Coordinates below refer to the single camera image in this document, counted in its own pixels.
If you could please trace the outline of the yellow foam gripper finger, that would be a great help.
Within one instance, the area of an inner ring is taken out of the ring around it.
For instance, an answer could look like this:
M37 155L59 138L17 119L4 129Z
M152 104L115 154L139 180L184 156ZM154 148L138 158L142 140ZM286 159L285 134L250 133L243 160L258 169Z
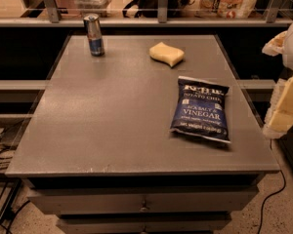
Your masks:
M288 80L279 79L275 84L265 117L263 134L277 139L284 136L293 126L293 76Z
M262 53L268 56L275 57L277 55L282 55L284 52L284 40L287 31L282 31L273 37L262 49Z

